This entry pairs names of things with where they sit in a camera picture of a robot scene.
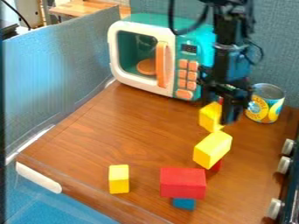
orange button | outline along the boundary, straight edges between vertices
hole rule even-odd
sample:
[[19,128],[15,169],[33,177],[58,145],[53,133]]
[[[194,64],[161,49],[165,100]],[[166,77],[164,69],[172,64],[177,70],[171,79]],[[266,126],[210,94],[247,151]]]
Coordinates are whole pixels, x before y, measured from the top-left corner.
[[193,92],[188,91],[188,90],[179,89],[177,91],[177,97],[185,99],[185,100],[190,100],[193,97]]
[[188,80],[195,81],[198,78],[198,73],[189,72],[188,73]]
[[177,84],[180,88],[186,88],[186,80],[179,79]]
[[188,82],[187,82],[187,88],[188,88],[189,90],[194,91],[194,90],[196,89],[196,86],[197,86],[197,84],[196,84],[195,81],[188,81]]
[[179,70],[178,71],[178,77],[181,79],[186,79],[187,78],[187,71],[186,70]]
[[179,68],[187,69],[188,68],[188,60],[187,59],[181,59],[179,61]]
[[197,61],[193,60],[189,63],[189,70],[193,71],[193,72],[197,72],[198,66],[199,66],[199,63]]

blue block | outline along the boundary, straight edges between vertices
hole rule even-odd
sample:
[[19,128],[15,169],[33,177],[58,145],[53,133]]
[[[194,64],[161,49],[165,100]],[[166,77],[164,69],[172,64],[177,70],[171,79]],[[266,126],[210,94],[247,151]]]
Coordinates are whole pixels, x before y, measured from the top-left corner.
[[194,199],[173,199],[172,205],[174,207],[186,209],[186,210],[194,210],[196,206],[196,200]]

can label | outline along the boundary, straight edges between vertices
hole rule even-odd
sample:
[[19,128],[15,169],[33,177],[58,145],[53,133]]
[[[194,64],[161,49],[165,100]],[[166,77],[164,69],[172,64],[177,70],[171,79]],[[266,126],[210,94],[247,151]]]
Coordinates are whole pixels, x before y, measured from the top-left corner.
[[281,113],[283,102],[284,98],[280,100],[266,100],[254,94],[253,105],[251,110],[246,110],[246,115],[259,123],[273,123]]

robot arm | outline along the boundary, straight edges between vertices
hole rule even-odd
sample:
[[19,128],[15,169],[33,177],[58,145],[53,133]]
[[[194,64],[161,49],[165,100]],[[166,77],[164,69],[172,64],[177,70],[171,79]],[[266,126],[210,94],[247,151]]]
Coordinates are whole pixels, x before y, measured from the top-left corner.
[[200,0],[205,8],[198,21],[191,27],[177,31],[174,29],[175,0],[170,0],[169,26],[176,35],[192,32],[202,25],[209,10],[213,11],[214,32],[217,35],[213,67],[199,68],[198,84],[202,86],[202,102],[206,104],[222,101],[221,124],[238,120],[243,109],[249,107],[253,88],[249,83],[250,59],[254,45],[250,34],[254,32],[253,0]]

wooden tabletop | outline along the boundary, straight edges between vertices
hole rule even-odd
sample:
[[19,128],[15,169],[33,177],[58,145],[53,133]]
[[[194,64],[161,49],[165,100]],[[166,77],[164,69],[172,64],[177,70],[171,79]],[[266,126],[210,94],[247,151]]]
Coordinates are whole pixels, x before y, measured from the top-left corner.
[[[295,119],[295,110],[285,107],[274,124],[242,117],[225,127],[233,147],[220,172],[206,172],[207,194],[194,212],[159,196],[161,167],[199,167],[193,147],[209,133],[198,126],[193,103],[115,82],[17,161],[121,223],[270,223],[264,215],[279,197],[283,176],[275,170],[285,138],[295,136]],[[120,164],[130,167],[130,193],[110,195],[108,167]]]
[[[59,4],[56,7],[52,7],[49,12],[55,15],[67,16],[67,17],[83,17],[88,14],[95,13],[96,11],[102,11],[118,5],[117,3],[101,3],[95,1],[72,1],[69,3]],[[130,15],[131,10],[128,6],[120,5],[121,18],[125,18]]]

